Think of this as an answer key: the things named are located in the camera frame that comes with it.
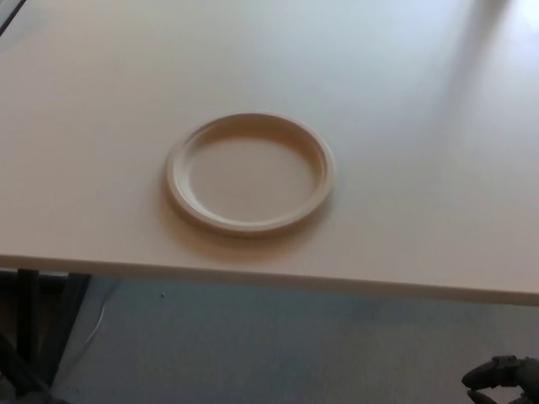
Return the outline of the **robot black right hand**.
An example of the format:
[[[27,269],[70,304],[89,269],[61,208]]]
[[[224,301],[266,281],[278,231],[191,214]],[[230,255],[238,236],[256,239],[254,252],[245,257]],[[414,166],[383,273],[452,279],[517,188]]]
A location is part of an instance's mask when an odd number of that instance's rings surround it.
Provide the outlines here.
[[[462,377],[467,396],[474,403],[495,403],[482,390],[497,387],[519,387],[520,397],[512,403],[538,403],[538,359],[496,356]]]

